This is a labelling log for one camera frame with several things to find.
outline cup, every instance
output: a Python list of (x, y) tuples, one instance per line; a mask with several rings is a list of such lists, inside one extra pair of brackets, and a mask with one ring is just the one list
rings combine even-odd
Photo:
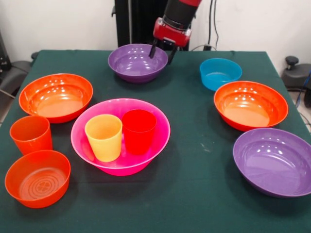
[(146, 153), (156, 128), (155, 115), (135, 109), (123, 115), (122, 123), (126, 150), (132, 154)]
[(102, 162), (116, 160), (121, 153), (122, 122), (114, 115), (103, 114), (86, 123), (85, 132), (95, 157)]
[(53, 150), (49, 121), (42, 116), (26, 116), (17, 120), (10, 136), (23, 155), (37, 150)]

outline orange cup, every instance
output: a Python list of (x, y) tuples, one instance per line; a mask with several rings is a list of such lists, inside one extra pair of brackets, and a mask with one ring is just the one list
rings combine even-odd
[(37, 150), (52, 150), (49, 121), (42, 116), (26, 116), (16, 121), (10, 136), (23, 155)]

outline bowl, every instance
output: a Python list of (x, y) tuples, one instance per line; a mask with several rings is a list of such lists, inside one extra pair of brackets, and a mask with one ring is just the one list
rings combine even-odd
[(216, 91), (222, 85), (238, 80), (242, 75), (242, 69), (231, 60), (212, 58), (201, 63), (200, 73), (203, 85)]
[(278, 129), (254, 129), (242, 134), (233, 147), (241, 174), (257, 190), (279, 198), (311, 193), (311, 145)]
[(165, 51), (156, 47), (151, 59), (151, 45), (129, 44), (114, 50), (108, 57), (110, 68), (129, 83), (147, 83), (155, 79), (168, 62)]
[[(101, 114), (111, 114), (122, 119), (130, 110), (142, 109), (153, 113), (157, 119), (153, 141), (149, 150), (141, 155), (129, 153), (125, 148), (124, 135), (122, 136), (121, 154), (112, 162), (99, 161), (87, 140), (85, 133), (86, 123), (93, 117)], [(143, 170), (165, 148), (170, 138), (170, 124), (164, 113), (154, 105), (136, 99), (113, 99), (95, 104), (82, 113), (75, 121), (71, 130), (71, 143), (76, 153), (86, 162), (102, 171), (115, 175), (127, 176)]]
[(5, 176), (7, 192), (23, 205), (43, 208), (66, 193), (70, 163), (54, 150), (39, 150), (18, 159)]
[(240, 131), (273, 127), (288, 114), (287, 102), (277, 91), (250, 81), (221, 86), (214, 104), (224, 121)]
[(30, 115), (64, 123), (79, 116), (93, 96), (92, 84), (75, 74), (52, 74), (28, 84), (19, 96), (19, 105)]

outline green tablecloth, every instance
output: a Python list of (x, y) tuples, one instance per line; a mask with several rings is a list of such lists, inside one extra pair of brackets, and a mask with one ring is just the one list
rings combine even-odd
[(71, 162), (65, 196), (44, 209), (30, 209), (9, 196), (4, 176), (21, 154), (9, 136), (26, 114), (18, 100), (0, 128), (1, 233), (221, 233), (311, 231), (311, 197), (275, 199), (240, 175), (232, 147), (241, 132), (225, 124), (213, 106), (213, 92), (200, 80), (199, 65), (212, 57), (241, 65), (242, 80), (267, 84), (289, 104), (277, 128), (308, 142), (311, 137), (282, 80), (264, 52), (178, 52), (170, 66), (148, 84), (129, 84), (107, 64), (109, 51), (42, 51), (22, 88), (44, 75), (69, 72), (94, 87), (90, 106), (107, 99), (136, 98), (159, 107), (172, 134), (164, 151), (142, 172), (114, 177), (87, 164), (70, 143), (73, 122), (52, 125), (54, 149)]

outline white wall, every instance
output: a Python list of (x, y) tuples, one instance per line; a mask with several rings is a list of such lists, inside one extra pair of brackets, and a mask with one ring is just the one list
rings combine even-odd
[[(208, 38), (210, 0), (192, 26), (190, 48)], [(113, 0), (0, 0), (0, 30), (12, 61), (41, 49), (117, 47)], [(311, 0), (218, 0), (219, 50), (265, 50), (276, 69), (296, 55), (311, 62)]]
[[(208, 41), (209, 4), (197, 11), (190, 49)], [(279, 73), (288, 55), (311, 63), (310, 10), (311, 0), (217, 0), (218, 50), (267, 51)]]
[(114, 0), (0, 0), (0, 30), (10, 59), (41, 49), (115, 49)]

